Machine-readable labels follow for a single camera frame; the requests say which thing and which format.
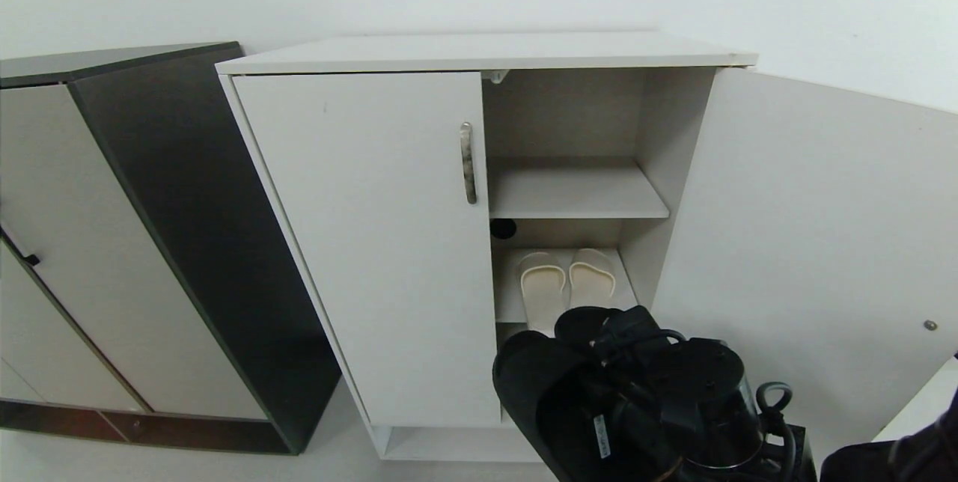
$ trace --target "slipper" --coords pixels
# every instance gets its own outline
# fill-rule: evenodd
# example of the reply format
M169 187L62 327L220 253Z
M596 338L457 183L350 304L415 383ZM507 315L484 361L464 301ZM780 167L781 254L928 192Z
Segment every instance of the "slipper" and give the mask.
M529 329L554 336L558 316L568 307L562 291L565 289L565 271L553 254L533 252L519 262L519 285L522 304L526 307Z
M582 248L569 265L569 284L572 285L571 308L608 308L615 293L615 275L612 261L593 248Z

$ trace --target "white cabinet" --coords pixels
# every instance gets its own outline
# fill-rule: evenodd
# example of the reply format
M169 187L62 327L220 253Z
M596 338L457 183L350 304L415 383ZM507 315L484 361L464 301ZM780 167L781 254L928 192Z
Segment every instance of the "white cabinet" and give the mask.
M329 39L218 65L383 457L537 459L490 386L535 249L602 248L609 305L790 381L819 456L871 438L954 353L958 117L724 68L755 61L616 32Z

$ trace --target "door handle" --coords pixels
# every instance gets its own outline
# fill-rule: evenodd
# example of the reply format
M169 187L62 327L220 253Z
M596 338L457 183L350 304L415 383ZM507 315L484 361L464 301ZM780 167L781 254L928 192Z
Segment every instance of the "door handle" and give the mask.
M476 174L472 165L472 125L463 123L459 127L459 149L463 154L463 179L466 182L466 201L469 205L475 205L476 198Z
M37 254L29 254L28 256L24 256L24 254L20 252L20 249L13 244L13 240L10 240L10 236L7 235L7 232L4 232L3 228L0 228L0 240L3 240L5 243L7 243L7 247L10 248L10 252L13 252L13 256L16 257L17 260L21 260L23 263L27 263L31 267L35 267L40 264L40 258L37 257Z

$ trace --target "black cable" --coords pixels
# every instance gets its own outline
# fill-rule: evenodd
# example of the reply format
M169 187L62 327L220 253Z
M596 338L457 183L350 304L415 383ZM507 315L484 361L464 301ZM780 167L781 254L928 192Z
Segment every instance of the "black cable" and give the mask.
M774 406L769 406L769 398L766 395L773 390L781 391L781 399L776 401ZM784 464L781 466L781 476L779 478L781 482L791 482L793 479L795 454L797 454L795 434L788 427L788 424L784 423L784 415L781 414L781 411L788 407L792 396L791 387L781 381L764 383L755 391L755 401L759 404L763 416L769 421L770 427L781 432L781 436L784 437Z

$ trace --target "black object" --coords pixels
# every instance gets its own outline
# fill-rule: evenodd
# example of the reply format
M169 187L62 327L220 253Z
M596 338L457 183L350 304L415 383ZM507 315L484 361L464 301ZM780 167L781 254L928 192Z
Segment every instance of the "black object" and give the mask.
M242 56L226 42L9 59L0 87L66 84L151 239L269 418L159 424L151 415L138 427L157 431L130 441L184 445L180 424L209 435L206 445L188 440L201 448L256 451L262 442L260 451L298 454L340 370L216 75L216 63ZM59 416L58 407L3 404L4 427L37 430L38 413Z
M516 230L516 220L493 219L489 221L489 233L496 239L512 239Z
M520 332L499 350L492 380L562 482L817 479L804 428L781 417L787 385L759 387L756 406L732 349L661 329L646 308L574 308L555 339ZM784 391L775 406L772 390Z
M948 482L958 480L958 392L937 421L892 442L866 442L835 452L822 482Z

